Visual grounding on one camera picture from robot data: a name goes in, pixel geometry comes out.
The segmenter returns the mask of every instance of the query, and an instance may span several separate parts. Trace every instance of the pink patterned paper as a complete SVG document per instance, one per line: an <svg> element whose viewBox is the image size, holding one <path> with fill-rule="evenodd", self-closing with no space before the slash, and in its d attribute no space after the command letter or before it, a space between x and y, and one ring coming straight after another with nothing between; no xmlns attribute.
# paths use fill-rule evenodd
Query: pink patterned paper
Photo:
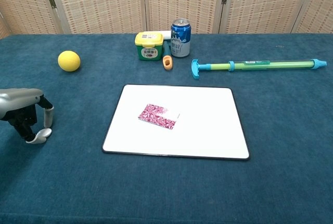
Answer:
<svg viewBox="0 0 333 224"><path fill-rule="evenodd" d="M163 115L167 111L168 110L166 108L154 104L148 104L138 118L140 120L150 122L167 129L173 129L176 121L164 118L159 115Z"/></svg>

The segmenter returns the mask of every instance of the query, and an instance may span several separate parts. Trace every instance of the blue and white can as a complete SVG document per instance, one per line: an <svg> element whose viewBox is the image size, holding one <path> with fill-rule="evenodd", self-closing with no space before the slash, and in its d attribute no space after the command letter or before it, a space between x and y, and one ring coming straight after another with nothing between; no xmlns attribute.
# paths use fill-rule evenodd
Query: blue and white can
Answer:
<svg viewBox="0 0 333 224"><path fill-rule="evenodd" d="M189 54L191 25L187 19L174 20L171 25L171 55L185 57Z"/></svg>

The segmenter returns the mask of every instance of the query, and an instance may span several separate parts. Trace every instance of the green container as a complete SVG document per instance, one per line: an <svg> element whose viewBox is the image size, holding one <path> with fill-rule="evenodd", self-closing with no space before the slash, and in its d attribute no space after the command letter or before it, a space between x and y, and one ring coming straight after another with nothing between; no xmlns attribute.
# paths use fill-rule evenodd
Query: green container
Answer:
<svg viewBox="0 0 333 224"><path fill-rule="evenodd" d="M162 58L163 35L159 32L140 32L135 37L140 60L156 61Z"/></svg>

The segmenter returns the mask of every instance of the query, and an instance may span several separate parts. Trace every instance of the yellow ball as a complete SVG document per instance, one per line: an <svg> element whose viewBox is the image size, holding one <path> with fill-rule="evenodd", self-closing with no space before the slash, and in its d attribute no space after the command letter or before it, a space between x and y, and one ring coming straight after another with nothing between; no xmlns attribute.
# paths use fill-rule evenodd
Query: yellow ball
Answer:
<svg viewBox="0 0 333 224"><path fill-rule="evenodd" d="M58 64L64 71L76 71L80 63L79 55L74 51L64 51L58 56Z"/></svg>

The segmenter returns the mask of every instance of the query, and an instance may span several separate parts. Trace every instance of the teal fabric surface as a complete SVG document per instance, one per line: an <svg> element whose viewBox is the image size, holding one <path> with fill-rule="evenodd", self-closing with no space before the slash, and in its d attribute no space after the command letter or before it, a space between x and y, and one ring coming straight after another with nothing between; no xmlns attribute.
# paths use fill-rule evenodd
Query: teal fabric surface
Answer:
<svg viewBox="0 0 333 224"><path fill-rule="evenodd" d="M44 145L25 144L0 121L0 223L331 223L333 34L192 35L190 56L174 58L171 71L162 61L140 61L134 39L96 34L0 40L0 88L41 89L55 107L53 133ZM57 64L68 49L81 58L77 72ZM190 69L192 59L311 58L328 66L202 71L200 80ZM103 153L129 83L231 88L250 160ZM35 132L43 128L42 109L36 109Z"/></svg>

